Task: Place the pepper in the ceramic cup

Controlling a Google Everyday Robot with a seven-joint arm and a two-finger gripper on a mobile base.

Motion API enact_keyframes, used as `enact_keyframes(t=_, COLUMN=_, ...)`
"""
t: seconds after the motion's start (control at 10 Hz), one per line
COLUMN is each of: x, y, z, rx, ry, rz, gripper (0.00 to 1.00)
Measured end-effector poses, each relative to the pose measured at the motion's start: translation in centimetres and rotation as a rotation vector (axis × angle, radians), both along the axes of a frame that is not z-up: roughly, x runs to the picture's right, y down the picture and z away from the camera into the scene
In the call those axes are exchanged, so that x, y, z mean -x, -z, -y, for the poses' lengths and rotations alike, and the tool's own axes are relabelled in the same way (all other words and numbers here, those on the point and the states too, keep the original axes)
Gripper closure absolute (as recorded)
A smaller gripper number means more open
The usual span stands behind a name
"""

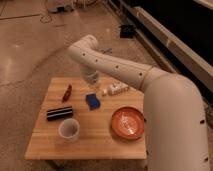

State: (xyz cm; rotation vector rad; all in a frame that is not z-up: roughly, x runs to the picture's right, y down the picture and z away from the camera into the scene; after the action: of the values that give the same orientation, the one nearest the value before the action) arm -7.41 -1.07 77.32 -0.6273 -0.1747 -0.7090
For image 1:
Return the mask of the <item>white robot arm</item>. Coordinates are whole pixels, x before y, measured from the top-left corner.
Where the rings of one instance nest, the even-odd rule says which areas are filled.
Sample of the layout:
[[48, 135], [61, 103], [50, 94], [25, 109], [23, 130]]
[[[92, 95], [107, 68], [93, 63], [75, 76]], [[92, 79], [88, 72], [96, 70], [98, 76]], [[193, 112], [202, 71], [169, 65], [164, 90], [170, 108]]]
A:
[[148, 171], [211, 171], [204, 104], [190, 79], [100, 53], [92, 35], [72, 43], [68, 55], [86, 82], [102, 72], [144, 93]]

